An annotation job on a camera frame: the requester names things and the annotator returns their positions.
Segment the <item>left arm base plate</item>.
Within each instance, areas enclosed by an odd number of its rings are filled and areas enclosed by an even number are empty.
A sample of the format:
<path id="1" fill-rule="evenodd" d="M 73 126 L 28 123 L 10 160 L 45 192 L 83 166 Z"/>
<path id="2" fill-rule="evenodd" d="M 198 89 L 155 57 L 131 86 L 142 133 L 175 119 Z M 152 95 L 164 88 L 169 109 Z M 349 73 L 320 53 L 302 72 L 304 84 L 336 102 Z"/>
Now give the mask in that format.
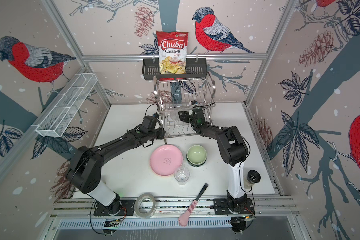
<path id="1" fill-rule="evenodd" d="M 135 199 L 120 199 L 106 207 L 100 202 L 95 201 L 93 215 L 95 217 L 133 216 L 135 211 L 135 202 Z"/>

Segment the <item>light green bowl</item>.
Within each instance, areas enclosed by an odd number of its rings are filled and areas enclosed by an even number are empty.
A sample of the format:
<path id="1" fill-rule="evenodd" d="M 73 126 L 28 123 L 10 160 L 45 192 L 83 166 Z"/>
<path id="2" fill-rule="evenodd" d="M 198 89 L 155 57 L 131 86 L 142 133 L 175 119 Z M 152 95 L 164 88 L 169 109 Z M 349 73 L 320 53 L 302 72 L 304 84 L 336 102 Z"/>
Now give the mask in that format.
<path id="1" fill-rule="evenodd" d="M 193 145 L 187 151 L 187 159 L 197 163 L 207 160 L 207 151 L 203 146 Z"/>

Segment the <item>pink plate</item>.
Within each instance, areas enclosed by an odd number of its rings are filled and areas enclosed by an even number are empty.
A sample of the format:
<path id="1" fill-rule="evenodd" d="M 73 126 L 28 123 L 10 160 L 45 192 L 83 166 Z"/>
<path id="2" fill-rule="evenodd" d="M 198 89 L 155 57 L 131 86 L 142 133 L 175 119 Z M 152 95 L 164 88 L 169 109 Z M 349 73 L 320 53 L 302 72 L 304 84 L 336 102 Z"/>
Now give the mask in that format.
<path id="1" fill-rule="evenodd" d="M 152 171 L 162 177 L 171 176 L 183 164 L 183 154 L 173 145 L 163 145 L 153 151 L 150 156 Z"/>

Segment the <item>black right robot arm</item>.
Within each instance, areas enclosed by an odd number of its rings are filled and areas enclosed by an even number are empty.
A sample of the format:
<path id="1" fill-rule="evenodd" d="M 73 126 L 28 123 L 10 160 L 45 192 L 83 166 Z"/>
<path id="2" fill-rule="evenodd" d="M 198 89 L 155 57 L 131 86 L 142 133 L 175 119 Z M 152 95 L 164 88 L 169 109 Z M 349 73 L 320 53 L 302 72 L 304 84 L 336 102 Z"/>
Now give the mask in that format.
<path id="1" fill-rule="evenodd" d="M 250 154 L 250 147 L 245 139 L 235 126 L 226 128 L 207 122 L 202 108 L 180 111 L 178 116 L 181 122 L 191 124 L 198 135 L 217 141 L 222 160 L 230 166 L 228 209 L 239 213 L 245 208 L 248 198 L 244 187 L 244 162 Z"/>

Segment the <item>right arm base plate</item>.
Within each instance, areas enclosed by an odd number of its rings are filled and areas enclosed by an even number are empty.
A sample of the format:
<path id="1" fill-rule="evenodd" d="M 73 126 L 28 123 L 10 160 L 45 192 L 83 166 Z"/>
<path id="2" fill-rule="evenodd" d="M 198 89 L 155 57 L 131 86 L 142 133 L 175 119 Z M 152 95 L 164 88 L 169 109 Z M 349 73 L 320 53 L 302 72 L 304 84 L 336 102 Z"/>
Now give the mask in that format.
<path id="1" fill-rule="evenodd" d="M 210 209 L 214 210 L 216 215 L 253 215 L 255 213 L 255 206 L 249 198 L 238 201 L 213 199 Z"/>

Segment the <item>steel two-tier dish rack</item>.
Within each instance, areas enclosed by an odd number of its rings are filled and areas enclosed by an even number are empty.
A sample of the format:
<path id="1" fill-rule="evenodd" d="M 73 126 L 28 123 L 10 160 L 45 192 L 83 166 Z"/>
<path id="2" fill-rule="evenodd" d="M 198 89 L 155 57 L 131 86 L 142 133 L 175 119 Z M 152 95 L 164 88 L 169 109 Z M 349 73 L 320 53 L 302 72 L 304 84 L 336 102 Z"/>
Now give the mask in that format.
<path id="1" fill-rule="evenodd" d="M 169 138 L 194 136 L 197 132 L 189 122 L 183 122 L 181 112 L 190 115 L 193 109 L 202 110 L 197 116 L 212 122 L 212 109 L 216 105 L 216 84 L 209 72 L 205 74 L 156 75 L 154 96 L 158 105 L 165 143 Z"/>

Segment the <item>green leaf patterned bowl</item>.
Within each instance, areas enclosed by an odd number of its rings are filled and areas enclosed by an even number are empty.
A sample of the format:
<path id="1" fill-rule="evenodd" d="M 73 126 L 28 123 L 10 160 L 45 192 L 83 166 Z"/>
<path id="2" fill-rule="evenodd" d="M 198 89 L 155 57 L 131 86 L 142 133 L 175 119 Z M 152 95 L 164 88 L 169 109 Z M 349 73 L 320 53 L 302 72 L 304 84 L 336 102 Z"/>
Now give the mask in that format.
<path id="1" fill-rule="evenodd" d="M 202 165 L 205 164 L 206 160 L 204 160 L 202 162 L 194 163 L 194 162 L 190 161 L 189 159 L 187 159 L 187 162 L 193 167 L 201 167 Z"/>

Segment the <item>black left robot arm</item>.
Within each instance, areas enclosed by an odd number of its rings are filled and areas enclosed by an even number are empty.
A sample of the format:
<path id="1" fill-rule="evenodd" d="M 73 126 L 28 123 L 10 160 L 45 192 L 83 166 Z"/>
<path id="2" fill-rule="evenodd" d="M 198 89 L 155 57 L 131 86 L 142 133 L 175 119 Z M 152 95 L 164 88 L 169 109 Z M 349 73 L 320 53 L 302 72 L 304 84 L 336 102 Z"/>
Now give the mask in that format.
<path id="1" fill-rule="evenodd" d="M 143 122 L 128 130 L 123 136 L 100 146 L 78 149 L 66 171 L 66 179 L 81 193 L 86 194 L 105 207 L 111 215 L 121 208 L 120 196 L 102 181 L 102 167 L 108 161 L 126 151 L 143 146 L 147 142 L 162 140 L 165 136 L 159 114 L 144 116 Z"/>

